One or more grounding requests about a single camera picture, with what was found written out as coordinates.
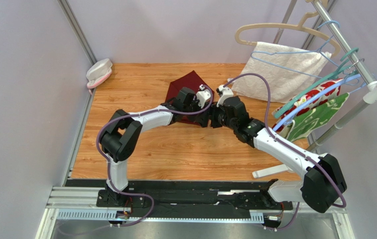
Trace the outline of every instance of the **wall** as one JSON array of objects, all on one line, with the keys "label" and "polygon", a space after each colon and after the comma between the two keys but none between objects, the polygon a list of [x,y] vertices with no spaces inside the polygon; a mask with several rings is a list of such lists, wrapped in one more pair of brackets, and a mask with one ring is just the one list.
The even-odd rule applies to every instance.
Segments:
[{"label": "wall", "polygon": [[[289,0],[69,0],[98,59],[118,63],[247,62],[253,47],[234,39],[246,24],[281,22]],[[298,1],[290,23],[307,10]],[[277,29],[243,32],[241,39],[272,42]],[[286,30],[280,44],[300,47],[305,33]]]},{"label": "wall", "polygon": [[89,67],[57,1],[0,1],[0,238],[35,237],[65,175]]},{"label": "wall", "polygon": [[[366,59],[366,65],[377,79],[376,2],[338,1],[331,15],[340,22],[341,31],[351,47],[359,47],[359,56]],[[316,43],[311,48],[316,49],[318,45]],[[333,67],[327,67],[322,75],[332,70]],[[366,91],[362,89],[352,94],[337,119],[359,102]],[[377,238],[377,103],[365,109],[320,150],[330,152],[339,159],[348,185],[345,195],[356,238]]]}]

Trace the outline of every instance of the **teal hanger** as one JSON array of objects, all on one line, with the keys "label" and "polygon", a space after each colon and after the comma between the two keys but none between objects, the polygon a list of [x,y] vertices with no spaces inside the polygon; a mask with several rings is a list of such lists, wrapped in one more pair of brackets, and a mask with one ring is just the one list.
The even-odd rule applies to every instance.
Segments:
[{"label": "teal hanger", "polygon": [[[358,52],[359,51],[359,48],[354,48],[350,51],[348,51],[340,60],[343,61],[346,57],[348,57],[350,54],[354,53],[354,52]],[[349,66],[344,66],[346,65],[348,62],[350,61],[350,59],[347,59],[346,61],[344,61],[342,64],[340,64],[340,66],[333,72],[333,73],[330,73],[328,75],[326,75],[325,77],[319,79],[317,82],[315,82],[314,84],[312,84],[311,86],[309,86],[308,88],[306,88],[304,91],[300,92],[299,95],[297,95],[296,97],[294,97],[290,102],[286,103],[283,107],[281,107],[280,110],[278,110],[275,114],[274,114],[274,117],[277,119],[277,118],[280,118],[287,110],[291,109],[291,107],[294,105],[294,103],[296,101],[298,101],[302,96],[304,96],[306,93],[308,93],[309,91],[311,91],[312,89],[314,89],[315,87],[317,87],[319,84],[321,84],[322,82],[324,81],[327,81],[327,80],[334,80],[334,79],[337,79],[340,75],[340,73],[343,73],[345,70],[349,69],[352,67],[352,65],[349,65]],[[357,74],[357,71],[354,70],[353,72],[349,73],[348,76],[351,76],[351,75],[354,75],[354,73]]]}]

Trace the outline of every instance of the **wooden table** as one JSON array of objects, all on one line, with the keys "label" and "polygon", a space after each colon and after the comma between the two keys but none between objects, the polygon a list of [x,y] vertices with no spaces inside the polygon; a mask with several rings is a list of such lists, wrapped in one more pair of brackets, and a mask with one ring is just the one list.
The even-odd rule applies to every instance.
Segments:
[{"label": "wooden table", "polygon": [[[195,70],[212,88],[240,74],[244,64],[114,64],[113,73],[95,93],[72,178],[106,178],[106,160],[97,152],[100,128],[118,109],[139,112],[164,102],[169,83]],[[240,97],[250,116],[263,120],[266,102]],[[271,111],[281,106],[271,104]],[[275,119],[269,114],[269,124]],[[297,141],[307,147],[306,140]],[[233,131],[175,123],[142,133],[128,159],[129,179],[254,180],[251,173],[281,163],[237,140]],[[281,173],[261,180],[298,180]]]}]

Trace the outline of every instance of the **folded cloth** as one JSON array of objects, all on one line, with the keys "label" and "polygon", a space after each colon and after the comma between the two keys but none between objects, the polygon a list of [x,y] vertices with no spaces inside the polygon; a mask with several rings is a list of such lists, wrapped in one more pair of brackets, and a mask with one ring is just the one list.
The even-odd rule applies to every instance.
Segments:
[{"label": "folded cloth", "polygon": [[[300,99],[298,99],[289,110],[287,110],[284,114],[282,114],[282,116],[277,121],[277,123],[280,122],[280,120],[282,120],[284,117],[286,117],[289,113],[291,113],[297,107],[299,107],[300,105],[302,105],[303,103],[305,103],[306,101],[308,101],[310,98],[314,97],[315,95],[319,94],[321,91],[323,91],[326,88],[334,85],[335,83],[341,81],[342,79],[343,78],[340,78],[340,79],[337,79],[337,80],[332,80],[332,81],[326,81],[326,82],[323,82],[323,83],[319,84],[317,87],[315,87],[314,89],[312,89],[311,91],[309,91],[308,93],[306,93],[304,96],[302,96]],[[332,91],[329,91],[328,93],[326,93],[326,94],[322,95],[321,97],[317,98],[316,100],[314,100],[313,102],[311,102],[310,104],[308,104],[305,108],[303,108],[302,110],[300,110],[296,114],[296,116],[300,116],[300,115],[308,112],[309,110],[311,110],[311,109],[313,109],[313,108],[315,108],[317,106],[320,106],[320,105],[326,103],[327,101],[332,100],[335,97],[339,96],[340,88],[341,88],[341,86],[339,86],[339,87],[333,89]],[[281,108],[282,108],[282,106],[278,107],[276,110],[274,110],[272,112],[272,115],[275,115],[275,113],[278,110],[280,110]]]},{"label": "folded cloth", "polygon": [[[301,52],[303,49],[258,42],[255,51],[275,52]],[[272,62],[296,71],[304,72],[310,75],[318,75],[327,63],[327,59],[320,53],[299,53],[299,54],[274,54],[254,53],[254,56],[264,61]],[[287,103],[291,98],[298,95],[308,86],[315,78],[280,67],[276,67],[253,58],[246,63],[243,73],[257,73],[265,77],[271,89],[271,101]],[[267,90],[265,84],[255,76],[244,76],[236,80],[232,87],[238,95],[256,98],[266,101]]]},{"label": "folded cloth", "polygon": [[349,93],[344,93],[311,111],[295,117],[291,124],[284,127],[280,136],[291,142],[306,138],[313,130],[326,125],[348,98]]}]

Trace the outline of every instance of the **white towel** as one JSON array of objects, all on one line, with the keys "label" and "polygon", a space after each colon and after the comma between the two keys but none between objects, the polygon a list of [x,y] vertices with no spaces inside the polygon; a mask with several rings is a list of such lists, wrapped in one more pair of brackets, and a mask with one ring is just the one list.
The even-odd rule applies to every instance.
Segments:
[{"label": "white towel", "polygon": [[[254,50],[266,51],[269,53],[305,51],[295,47],[282,46],[266,42],[258,42]],[[325,52],[323,54],[325,54],[328,58],[331,57],[331,53]],[[254,53],[253,56],[280,66],[285,66],[287,68],[315,76],[321,72],[322,68],[328,62],[325,57],[317,52],[274,55]],[[262,75],[268,81],[271,88],[272,102],[287,103],[291,98],[297,96],[315,81],[314,77],[282,69],[255,60],[251,57],[246,66],[244,66],[241,74],[243,73],[257,73]],[[238,95],[264,101],[268,99],[265,84],[261,79],[255,76],[245,76],[237,79],[234,81],[232,90],[236,91]]]}]

